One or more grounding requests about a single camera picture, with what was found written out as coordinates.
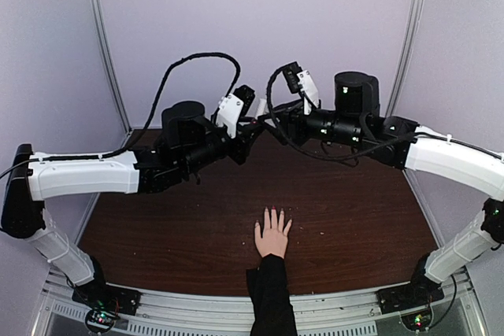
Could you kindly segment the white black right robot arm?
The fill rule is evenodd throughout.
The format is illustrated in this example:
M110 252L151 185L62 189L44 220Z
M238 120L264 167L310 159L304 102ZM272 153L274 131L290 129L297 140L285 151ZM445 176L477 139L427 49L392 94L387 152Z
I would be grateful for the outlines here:
M380 116L375 76L341 72L334 84L335 108L322 109L308 71L279 68L267 83L257 118L272 120L271 132L305 156L339 164L370 157L399 170L451 179L489 197L468 226L418 261L403 297L421 305L459 268L503 244L503 155L413 120Z

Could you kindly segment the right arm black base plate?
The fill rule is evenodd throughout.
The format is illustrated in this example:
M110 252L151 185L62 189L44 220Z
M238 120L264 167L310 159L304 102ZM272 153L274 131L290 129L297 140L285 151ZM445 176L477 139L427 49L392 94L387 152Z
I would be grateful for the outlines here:
M445 297L440 285L427 286L411 282L378 290L376 295L382 314L425 306Z

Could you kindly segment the mannequin hand with long nails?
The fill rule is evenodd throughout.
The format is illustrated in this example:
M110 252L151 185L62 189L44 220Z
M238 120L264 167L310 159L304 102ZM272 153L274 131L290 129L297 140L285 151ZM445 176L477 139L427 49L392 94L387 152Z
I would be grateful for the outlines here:
M263 224L254 224L254 242L261 257L273 255L285 258L288 246L288 235L292 220L285 222L285 212L276 211L275 207L265 208Z

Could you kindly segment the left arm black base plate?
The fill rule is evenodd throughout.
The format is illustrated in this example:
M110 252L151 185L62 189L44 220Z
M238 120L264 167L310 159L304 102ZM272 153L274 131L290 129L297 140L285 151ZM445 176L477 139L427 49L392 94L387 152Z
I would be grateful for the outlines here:
M141 293L138 290L111 286L106 283L89 282L76 286L72 300L90 308L106 310L113 314L134 316L139 307Z

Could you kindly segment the black sleeved forearm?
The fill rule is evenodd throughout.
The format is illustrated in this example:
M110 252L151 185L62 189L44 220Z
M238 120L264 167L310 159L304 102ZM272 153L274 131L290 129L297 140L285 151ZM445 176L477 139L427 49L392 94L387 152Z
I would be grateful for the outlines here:
M250 335L298 334L283 258L263 257L258 268L246 271L246 284L254 310Z

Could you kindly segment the white nail polish cap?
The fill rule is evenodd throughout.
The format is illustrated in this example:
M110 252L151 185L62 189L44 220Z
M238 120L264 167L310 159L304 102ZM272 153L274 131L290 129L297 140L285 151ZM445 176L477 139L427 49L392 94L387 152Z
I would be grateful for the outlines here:
M267 113L267 100L265 98L260 98L258 107L255 113L255 118L258 119Z

